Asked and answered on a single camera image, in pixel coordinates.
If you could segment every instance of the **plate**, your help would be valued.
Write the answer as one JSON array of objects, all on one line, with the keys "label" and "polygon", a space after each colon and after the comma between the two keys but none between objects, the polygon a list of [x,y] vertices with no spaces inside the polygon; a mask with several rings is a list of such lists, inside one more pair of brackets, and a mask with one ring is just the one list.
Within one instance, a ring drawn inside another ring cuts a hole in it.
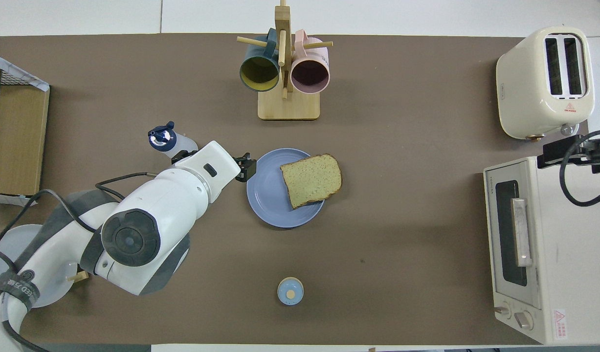
[{"label": "plate", "polygon": [[284,229],[303,225],[315,218],[324,201],[293,209],[280,165],[297,162],[310,154],[293,148],[271,150],[257,160],[257,173],[246,186],[248,201],[254,212],[266,223]]}]

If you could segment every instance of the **warning label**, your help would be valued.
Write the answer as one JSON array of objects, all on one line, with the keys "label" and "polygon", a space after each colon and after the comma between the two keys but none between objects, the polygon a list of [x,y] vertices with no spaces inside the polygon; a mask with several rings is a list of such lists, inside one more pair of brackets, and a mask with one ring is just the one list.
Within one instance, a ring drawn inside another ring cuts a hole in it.
[{"label": "warning label", "polygon": [[552,312],[554,319],[554,335],[556,339],[567,338],[567,317],[564,309],[555,309]]},{"label": "warning label", "polygon": [[568,111],[570,113],[575,113],[576,109],[574,109],[572,103],[567,104],[567,107],[565,108],[565,111]]}]

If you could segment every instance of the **white toaster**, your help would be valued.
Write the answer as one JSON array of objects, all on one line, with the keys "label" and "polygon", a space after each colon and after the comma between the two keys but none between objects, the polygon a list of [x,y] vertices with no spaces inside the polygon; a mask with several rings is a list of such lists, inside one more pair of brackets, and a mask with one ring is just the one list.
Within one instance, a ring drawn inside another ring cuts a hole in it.
[{"label": "white toaster", "polygon": [[529,35],[497,60],[496,84],[499,120],[509,136],[575,134],[595,103],[584,33],[558,26]]}]

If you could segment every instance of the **black cable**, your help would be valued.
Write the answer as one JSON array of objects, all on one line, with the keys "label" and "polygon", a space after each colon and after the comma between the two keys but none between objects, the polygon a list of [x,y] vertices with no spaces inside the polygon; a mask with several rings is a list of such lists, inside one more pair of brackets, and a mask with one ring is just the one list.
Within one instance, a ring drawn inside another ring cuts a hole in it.
[{"label": "black cable", "polygon": [[[63,206],[65,211],[67,211],[67,214],[69,214],[69,216],[72,219],[74,219],[74,221],[76,221],[78,223],[78,225],[81,225],[83,228],[85,228],[85,230],[90,231],[90,232],[96,231],[96,229],[94,229],[91,226],[84,223],[80,219],[80,217],[69,207],[69,205],[67,205],[67,203],[65,203],[65,200],[61,196],[56,194],[56,192],[54,192],[51,189],[42,189],[42,190],[38,191],[36,194],[34,194],[34,196],[30,197],[30,199],[28,200],[28,203],[26,203],[24,205],[24,207],[22,208],[20,213],[15,217],[15,219],[13,219],[4,228],[4,230],[2,230],[2,232],[0,232],[0,241],[2,240],[2,238],[4,238],[4,235],[6,234],[6,232],[8,232],[11,229],[11,227],[13,227],[13,225],[15,225],[15,223],[18,222],[18,220],[20,220],[20,218],[24,215],[24,213],[28,210],[28,208],[31,207],[32,203],[34,201],[38,200],[43,194],[50,194],[54,198],[56,198],[61,203],[61,205]],[[11,260],[11,258],[7,257],[7,255],[5,255],[2,252],[0,252],[0,258],[6,263],[6,265],[9,267],[9,269],[11,269],[16,274],[18,273],[18,268],[15,265],[15,263]]]},{"label": "black cable", "polygon": [[124,200],[124,196],[121,195],[121,193],[117,192],[116,190],[110,189],[108,187],[104,187],[104,185],[106,185],[106,183],[112,183],[112,182],[116,182],[116,181],[120,181],[120,180],[125,180],[126,178],[131,178],[131,177],[135,177],[135,176],[150,176],[150,177],[154,177],[156,176],[155,174],[152,174],[150,172],[135,172],[134,174],[128,174],[128,175],[124,175],[124,176],[119,176],[119,177],[115,177],[115,178],[111,178],[110,180],[106,180],[106,181],[102,181],[102,182],[98,182],[96,183],[96,188],[103,190],[105,192],[108,192],[112,195],[114,195],[115,197]]},{"label": "black cable", "polygon": [[567,189],[567,184],[565,183],[565,169],[567,167],[567,163],[570,160],[570,157],[572,156],[573,152],[576,150],[576,148],[584,143],[586,140],[588,140],[589,138],[592,138],[594,136],[598,136],[600,135],[600,130],[599,131],[594,131],[591,132],[589,134],[587,134],[586,136],[576,140],[571,147],[569,147],[569,149],[567,150],[567,152],[565,152],[565,156],[563,157],[563,162],[561,162],[561,169],[559,170],[559,180],[561,182],[561,190],[563,190],[563,194],[565,194],[565,196],[567,197],[567,199],[569,199],[570,202],[574,203],[575,205],[579,206],[579,207],[590,207],[591,205],[597,204],[600,202],[600,195],[588,200],[586,202],[581,202],[580,200],[575,199],[572,194],[570,194],[570,191]]},{"label": "black cable", "polygon": [[9,323],[8,320],[3,321],[2,325],[4,326],[4,330],[9,334],[9,336],[11,336],[11,338],[13,338],[18,343],[20,343],[20,345],[27,347],[36,352],[50,352],[50,351],[46,350],[45,348],[41,348],[40,346],[37,346],[34,343],[32,343],[31,341],[28,341],[27,339],[23,338],[20,334],[18,334],[18,332],[15,331],[15,329],[13,329],[13,327],[11,326],[11,323]]}]

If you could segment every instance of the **wooden mug rack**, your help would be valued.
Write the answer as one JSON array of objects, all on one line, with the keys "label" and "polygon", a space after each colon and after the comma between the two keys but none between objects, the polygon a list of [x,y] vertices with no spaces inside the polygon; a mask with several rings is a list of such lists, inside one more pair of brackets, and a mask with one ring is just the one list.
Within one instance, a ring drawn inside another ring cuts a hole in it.
[{"label": "wooden mug rack", "polygon": [[[295,47],[291,44],[291,9],[286,0],[275,7],[276,34],[278,38],[278,66],[280,79],[276,87],[259,92],[259,118],[261,120],[315,120],[319,117],[319,93],[306,94],[293,89],[291,61]],[[266,42],[237,37],[245,44],[266,46]],[[333,42],[305,44],[304,49],[333,46]]]}]

